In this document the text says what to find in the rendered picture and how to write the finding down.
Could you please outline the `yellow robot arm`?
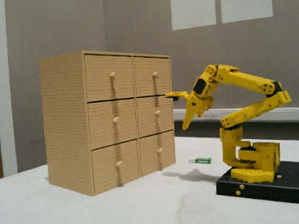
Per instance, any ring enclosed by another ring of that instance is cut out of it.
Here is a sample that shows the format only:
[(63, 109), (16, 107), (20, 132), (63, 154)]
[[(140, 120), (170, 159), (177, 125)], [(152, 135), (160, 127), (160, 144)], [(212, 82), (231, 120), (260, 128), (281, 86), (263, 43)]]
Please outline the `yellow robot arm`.
[[(231, 171), (231, 178), (248, 183), (273, 182), (277, 172), (275, 159), (277, 143), (252, 142), (251, 145), (251, 141), (241, 141), (243, 128), (240, 124), (290, 103), (288, 92), (283, 92), (281, 84), (277, 81), (240, 73), (236, 67), (215, 64), (209, 65), (197, 78), (191, 91), (204, 98), (215, 92), (219, 82), (247, 88), (267, 96), (262, 101), (225, 116), (221, 120), (224, 128), (220, 129), (220, 142), (222, 142), (223, 162), (228, 166), (238, 166)], [(241, 147), (238, 149), (238, 158), (236, 147)]]

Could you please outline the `white eraser with green sleeve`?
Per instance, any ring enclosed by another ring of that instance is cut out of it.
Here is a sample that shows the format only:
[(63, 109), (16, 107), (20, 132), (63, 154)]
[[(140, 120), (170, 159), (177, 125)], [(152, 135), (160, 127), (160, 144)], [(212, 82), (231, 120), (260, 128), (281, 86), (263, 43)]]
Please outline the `white eraser with green sleeve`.
[(191, 164), (211, 164), (212, 157), (191, 157), (189, 163)]

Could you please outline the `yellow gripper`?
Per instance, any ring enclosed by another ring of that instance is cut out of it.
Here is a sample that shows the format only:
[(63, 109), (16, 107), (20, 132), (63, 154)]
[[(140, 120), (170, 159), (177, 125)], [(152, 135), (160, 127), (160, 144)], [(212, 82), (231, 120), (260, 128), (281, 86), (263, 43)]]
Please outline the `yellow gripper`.
[[(183, 121), (182, 129), (186, 130), (195, 115), (198, 113), (198, 118), (201, 118), (203, 113), (207, 111), (214, 103), (213, 96), (207, 96), (200, 98), (193, 92), (188, 95), (187, 92), (171, 92), (165, 94), (166, 98), (173, 98), (173, 101), (177, 101), (179, 97), (183, 97), (187, 100), (186, 104), (186, 115)], [(209, 105), (209, 106), (208, 106)]]

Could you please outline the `tan wooden chest of drawers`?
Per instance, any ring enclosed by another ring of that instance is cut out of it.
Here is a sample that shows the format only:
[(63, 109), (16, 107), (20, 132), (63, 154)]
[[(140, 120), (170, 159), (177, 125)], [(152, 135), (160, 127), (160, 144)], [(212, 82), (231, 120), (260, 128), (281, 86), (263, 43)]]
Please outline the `tan wooden chest of drawers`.
[[(114, 96), (87, 99), (85, 79), (85, 55), (109, 55), (132, 57), (133, 92), (131, 96)], [(136, 95), (134, 58), (169, 59), (170, 55), (149, 55), (107, 51), (74, 51), (39, 59), (39, 74), (43, 107), (43, 126), (47, 154), (49, 184), (82, 193), (90, 197), (104, 193), (118, 186), (135, 181), (141, 177), (176, 164), (174, 140), (174, 111), (171, 98), (173, 128), (150, 132), (138, 136), (137, 98), (139, 96), (162, 96), (172, 92), (170, 67), (170, 92)], [(107, 144), (90, 146), (88, 103), (99, 100), (134, 99), (137, 136)], [(141, 175), (139, 137), (168, 130), (173, 131), (174, 163)], [(91, 150), (114, 145), (129, 140), (137, 140), (139, 177), (94, 193)]]

